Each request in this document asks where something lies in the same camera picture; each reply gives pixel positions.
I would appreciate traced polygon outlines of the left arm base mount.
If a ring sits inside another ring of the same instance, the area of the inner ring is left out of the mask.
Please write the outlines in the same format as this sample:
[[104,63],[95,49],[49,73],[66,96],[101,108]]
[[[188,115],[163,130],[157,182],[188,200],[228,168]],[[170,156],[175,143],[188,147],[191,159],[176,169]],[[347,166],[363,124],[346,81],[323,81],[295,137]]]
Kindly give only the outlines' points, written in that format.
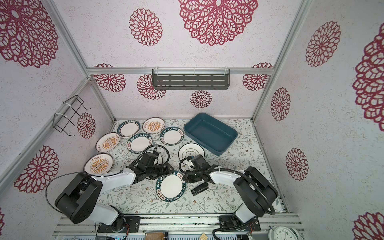
[[137,233],[140,221],[141,217],[118,217],[117,220],[111,225],[100,223],[97,228],[97,233]]

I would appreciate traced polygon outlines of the green rim plate front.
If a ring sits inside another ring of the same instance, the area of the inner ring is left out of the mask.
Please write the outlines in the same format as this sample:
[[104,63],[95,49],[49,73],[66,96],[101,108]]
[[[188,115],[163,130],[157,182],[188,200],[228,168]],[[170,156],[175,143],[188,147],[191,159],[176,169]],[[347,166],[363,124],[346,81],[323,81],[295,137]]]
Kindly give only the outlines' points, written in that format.
[[155,188],[157,196],[164,202],[178,200],[185,193],[187,187],[183,177],[180,172],[173,171],[158,178]]

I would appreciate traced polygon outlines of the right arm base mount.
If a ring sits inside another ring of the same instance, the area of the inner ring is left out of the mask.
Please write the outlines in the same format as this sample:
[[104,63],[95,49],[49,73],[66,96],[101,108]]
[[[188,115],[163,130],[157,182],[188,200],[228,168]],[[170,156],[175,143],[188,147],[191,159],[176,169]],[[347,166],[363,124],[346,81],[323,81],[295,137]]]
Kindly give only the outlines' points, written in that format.
[[219,216],[220,229],[225,231],[259,232],[261,225],[257,217],[253,217],[244,223],[235,215]]

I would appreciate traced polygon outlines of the white plate cloud motif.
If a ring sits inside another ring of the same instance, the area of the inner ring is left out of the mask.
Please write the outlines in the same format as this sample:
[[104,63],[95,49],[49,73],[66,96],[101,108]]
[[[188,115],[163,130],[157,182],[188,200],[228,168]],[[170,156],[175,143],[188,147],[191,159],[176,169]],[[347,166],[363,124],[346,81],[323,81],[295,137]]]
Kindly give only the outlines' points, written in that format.
[[203,157],[205,157],[205,151],[202,146],[195,143],[188,143],[183,145],[178,152],[178,157],[180,161],[188,156],[195,157],[197,155],[202,155]]

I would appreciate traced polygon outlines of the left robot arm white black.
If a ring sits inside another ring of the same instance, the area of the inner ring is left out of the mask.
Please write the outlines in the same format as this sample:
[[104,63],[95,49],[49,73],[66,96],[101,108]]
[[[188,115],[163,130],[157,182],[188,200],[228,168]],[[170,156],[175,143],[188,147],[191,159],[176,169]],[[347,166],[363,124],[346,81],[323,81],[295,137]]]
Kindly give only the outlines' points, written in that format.
[[78,173],[57,197],[55,207],[74,224],[94,221],[121,228],[125,224],[124,214],[115,207],[99,204],[100,194],[164,176],[165,164],[161,153],[154,149],[144,152],[136,162],[117,173],[106,176]]

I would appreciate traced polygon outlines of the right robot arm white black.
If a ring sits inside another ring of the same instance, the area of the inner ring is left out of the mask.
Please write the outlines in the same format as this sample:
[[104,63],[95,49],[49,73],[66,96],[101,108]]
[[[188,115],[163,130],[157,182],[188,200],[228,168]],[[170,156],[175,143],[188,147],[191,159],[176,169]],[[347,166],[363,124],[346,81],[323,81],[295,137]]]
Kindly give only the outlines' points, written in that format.
[[245,223],[253,217],[275,215],[273,202],[279,194],[276,188],[254,167],[244,171],[210,165],[202,155],[188,156],[179,162],[179,170],[186,183],[200,185],[191,190],[196,196],[209,188],[209,184],[221,184],[237,190],[243,203],[236,210],[236,218]]

